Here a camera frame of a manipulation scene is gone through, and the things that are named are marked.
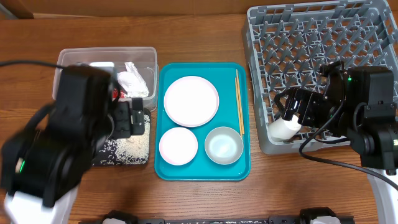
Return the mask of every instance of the gray dish rack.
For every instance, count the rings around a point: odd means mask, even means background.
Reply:
[[[388,67],[394,73],[394,102],[398,102],[398,61],[394,52],[398,29],[386,1],[257,6],[251,7],[247,16],[244,51],[252,77],[259,144],[266,154],[297,152],[315,132],[302,128],[289,142],[274,142],[268,124],[279,113],[273,102],[276,94],[293,86],[323,91],[325,82],[318,73],[323,63],[342,60],[346,67]],[[327,131],[321,137],[336,139]],[[313,140],[305,151],[323,147],[330,145]]]

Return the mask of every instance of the wooden table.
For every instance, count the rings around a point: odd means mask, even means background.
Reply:
[[[0,21],[0,61],[32,58],[55,63],[60,51],[67,48],[153,46],[160,68],[171,62],[237,62],[245,66],[241,37],[244,20],[245,15],[236,14]],[[88,171],[70,223],[100,218],[113,209],[142,218],[171,220],[298,215],[302,208],[326,206],[340,215],[354,215],[356,223],[377,223],[376,204],[365,174],[308,161],[298,154],[267,156],[261,152],[247,68],[246,73],[252,169],[245,180],[160,179],[154,170],[153,112],[149,163]],[[1,69],[0,145],[52,100],[53,74],[50,68],[25,65]],[[312,155],[359,165],[359,156],[349,147],[325,149]],[[6,222],[4,210],[0,221]]]

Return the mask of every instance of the small white bowl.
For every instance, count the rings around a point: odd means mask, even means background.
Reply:
[[[197,154],[198,140],[194,133],[187,128],[172,128],[166,131],[160,139],[159,152],[169,164],[184,165]]]
[[[218,127],[210,131],[205,140],[207,156],[215,163],[229,165],[243,153],[241,135],[229,127]]]

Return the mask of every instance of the teal tray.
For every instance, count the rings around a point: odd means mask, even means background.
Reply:
[[[244,132],[243,154],[233,164],[219,165],[210,160],[205,152],[207,134],[220,126],[227,126],[239,132],[238,106],[236,104],[235,77],[239,73],[241,87]],[[206,124],[189,128],[198,139],[198,152],[191,162],[182,166],[173,166],[163,160],[159,152],[159,141],[163,134],[171,128],[178,127],[164,110],[164,95],[168,87],[179,78],[198,76],[207,79],[217,89],[220,105],[217,114]],[[250,129],[248,111],[248,90],[246,73],[236,63],[171,63],[160,72],[159,104],[157,109],[156,140],[155,140],[155,171],[165,180],[243,180],[251,169],[250,160]]]

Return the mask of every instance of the chopsticks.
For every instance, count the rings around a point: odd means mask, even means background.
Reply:
[[[244,126],[243,126],[241,87],[240,87],[240,84],[239,84],[238,69],[236,70],[235,90],[236,90],[236,104],[238,105],[239,132],[240,132],[241,137],[242,137],[243,134],[244,134]]]

